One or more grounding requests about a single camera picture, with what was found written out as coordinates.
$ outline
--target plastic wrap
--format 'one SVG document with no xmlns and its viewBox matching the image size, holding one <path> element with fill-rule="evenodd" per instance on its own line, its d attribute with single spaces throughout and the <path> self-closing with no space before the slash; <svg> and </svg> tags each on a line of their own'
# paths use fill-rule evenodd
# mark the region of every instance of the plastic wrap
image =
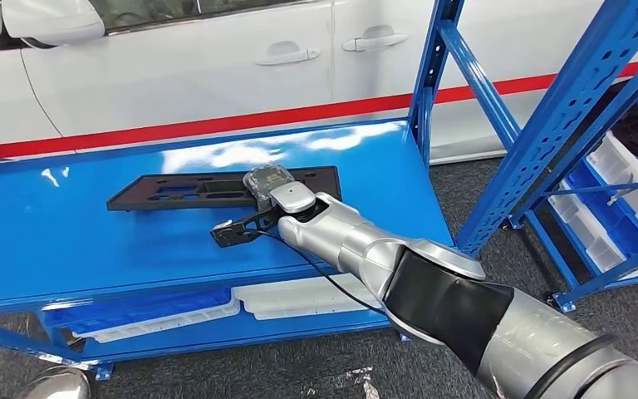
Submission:
<svg viewBox="0 0 638 399">
<path fill-rule="evenodd" d="M 258 210 L 266 210 L 272 207 L 270 203 L 270 191 L 293 182 L 294 177 L 280 165 L 265 165 L 248 172 L 243 177 L 243 185 L 250 190 L 258 202 Z"/>
</svg>

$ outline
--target black cable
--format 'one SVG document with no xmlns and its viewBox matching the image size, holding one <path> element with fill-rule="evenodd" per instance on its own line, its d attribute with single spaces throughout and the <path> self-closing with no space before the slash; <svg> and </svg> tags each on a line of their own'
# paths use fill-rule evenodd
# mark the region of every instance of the black cable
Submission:
<svg viewBox="0 0 638 399">
<path fill-rule="evenodd" d="M 591 353 L 597 352 L 600 349 L 607 347 L 615 341 L 615 336 L 610 334 L 601 335 L 593 339 L 590 342 L 584 343 L 580 347 L 577 347 L 571 353 L 564 356 L 557 364 L 553 365 L 547 372 L 545 372 L 537 382 L 532 385 L 524 399 L 539 399 L 544 395 L 544 392 L 569 368 L 575 366 L 578 362 L 583 360 Z"/>
<path fill-rule="evenodd" d="M 353 299 L 354 301 L 356 301 L 357 303 L 359 303 L 361 306 L 364 306 L 366 308 L 369 308 L 370 310 L 372 310 L 375 313 L 381 314 L 383 316 L 385 315 L 385 312 L 383 312 L 382 310 L 369 305 L 368 303 L 365 303 L 363 301 L 361 301 L 360 299 L 354 297 L 351 293 L 349 293 L 348 291 L 346 291 L 345 288 L 343 288 L 341 285 L 339 285 L 336 281 L 333 280 L 333 278 L 331 278 L 328 274 L 324 273 L 323 270 L 321 270 L 319 268 L 319 266 L 317 266 L 317 263 L 314 262 L 313 260 L 309 259 L 308 256 L 306 256 L 302 251 L 300 251 L 299 249 L 296 249 L 295 247 L 291 246 L 290 244 L 286 243 L 284 239 L 277 237 L 275 234 L 270 234 L 267 231 L 262 231 L 262 230 L 256 230 L 256 229 L 246 229 L 246 231 L 249 232 L 254 232 L 254 233 L 258 233 L 261 235 L 266 235 L 268 237 L 272 237 L 274 239 L 276 239 L 277 241 L 280 241 L 281 243 L 285 244 L 289 249 L 295 251 L 299 256 L 301 256 L 304 260 L 307 261 L 308 264 L 310 264 L 314 269 L 317 270 L 317 272 L 319 272 L 319 274 L 321 274 L 322 276 L 324 276 L 324 278 L 326 278 L 327 280 L 329 280 L 329 283 L 331 283 L 331 285 L 333 285 L 334 287 L 336 287 L 336 289 L 338 289 L 339 291 L 341 291 L 344 295 L 346 295 L 348 298 Z"/>
</svg>

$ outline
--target gray carpet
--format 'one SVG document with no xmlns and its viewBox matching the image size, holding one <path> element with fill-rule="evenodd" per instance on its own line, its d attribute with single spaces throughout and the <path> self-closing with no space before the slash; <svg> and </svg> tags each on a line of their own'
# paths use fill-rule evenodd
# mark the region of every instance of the gray carpet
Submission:
<svg viewBox="0 0 638 399">
<path fill-rule="evenodd" d="M 430 174 L 452 232 L 464 222 L 499 160 L 442 165 Z M 562 244 L 564 256 L 575 264 Z M 524 232 L 498 231 L 481 260 L 491 279 L 542 298 L 562 289 L 541 245 Z M 598 293 L 571 313 L 595 331 L 620 337 L 617 347 L 638 359 L 638 285 Z M 0 324 L 23 330 L 20 316 Z M 49 363 L 0 349 L 0 395 L 13 395 Z M 401 343 L 390 329 L 117 364 L 98 384 L 109 398 L 490 398 L 442 347 Z"/>
</svg>

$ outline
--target side mirror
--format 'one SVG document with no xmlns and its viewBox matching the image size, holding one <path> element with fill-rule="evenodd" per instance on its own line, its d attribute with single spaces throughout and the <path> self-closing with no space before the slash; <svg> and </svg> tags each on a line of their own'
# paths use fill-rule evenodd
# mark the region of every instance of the side mirror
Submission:
<svg viewBox="0 0 638 399">
<path fill-rule="evenodd" d="M 104 36 L 104 22 L 89 0 L 1 0 L 11 37 L 60 46 Z"/>
</svg>

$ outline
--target white storage bin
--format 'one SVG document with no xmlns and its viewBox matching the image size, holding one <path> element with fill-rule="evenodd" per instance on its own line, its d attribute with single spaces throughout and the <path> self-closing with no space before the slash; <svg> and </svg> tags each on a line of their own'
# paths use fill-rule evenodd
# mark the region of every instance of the white storage bin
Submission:
<svg viewBox="0 0 638 399">
<path fill-rule="evenodd" d="M 143 322 L 130 323 L 123 326 L 105 328 L 102 330 L 85 332 L 77 334 L 72 332 L 75 337 L 91 337 L 97 342 L 105 343 L 117 341 L 139 335 L 157 333 L 172 328 L 188 326 L 190 324 L 209 322 L 218 318 L 227 318 L 235 316 L 241 311 L 241 302 L 237 298 L 231 298 L 231 302 L 215 306 L 213 308 L 204 308 L 194 310 L 187 313 L 178 313 L 163 318 L 153 318 Z"/>
<path fill-rule="evenodd" d="M 561 190 L 570 188 L 566 181 L 562 181 Z M 548 200 L 562 221 L 568 224 L 581 241 L 586 253 L 601 272 L 610 270 L 626 259 L 608 235 L 605 227 L 575 194 L 554 195 Z M 621 279 L 637 276 L 638 270 Z"/>
<path fill-rule="evenodd" d="M 611 185 L 638 182 L 638 159 L 608 131 L 601 145 L 587 157 L 602 179 Z M 638 219 L 638 189 L 622 198 L 635 211 Z"/>
<path fill-rule="evenodd" d="M 363 283 L 353 275 L 338 274 L 331 278 L 361 301 L 377 308 L 380 306 Z M 233 289 L 233 296 L 242 300 L 246 311 L 253 313 L 257 320 L 366 309 L 336 289 L 324 277 L 236 287 Z"/>
</svg>

